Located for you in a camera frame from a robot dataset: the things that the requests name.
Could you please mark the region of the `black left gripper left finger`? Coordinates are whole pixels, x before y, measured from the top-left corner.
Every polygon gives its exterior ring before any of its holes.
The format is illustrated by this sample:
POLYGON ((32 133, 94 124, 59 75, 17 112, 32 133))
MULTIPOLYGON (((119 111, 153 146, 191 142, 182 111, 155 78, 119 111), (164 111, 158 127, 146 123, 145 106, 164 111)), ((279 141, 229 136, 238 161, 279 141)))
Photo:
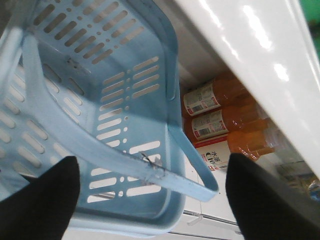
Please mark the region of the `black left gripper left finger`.
POLYGON ((2 240, 60 240, 80 195, 80 168, 67 156, 0 202, 2 240))

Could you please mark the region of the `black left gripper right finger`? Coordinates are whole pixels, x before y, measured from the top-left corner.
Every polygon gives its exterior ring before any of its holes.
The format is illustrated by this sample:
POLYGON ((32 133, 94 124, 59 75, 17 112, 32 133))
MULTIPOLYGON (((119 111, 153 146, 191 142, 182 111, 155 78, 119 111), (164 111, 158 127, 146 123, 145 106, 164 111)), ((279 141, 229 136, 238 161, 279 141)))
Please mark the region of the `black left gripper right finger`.
POLYGON ((227 199, 246 240, 318 240, 320 205, 240 153, 226 173, 227 199))

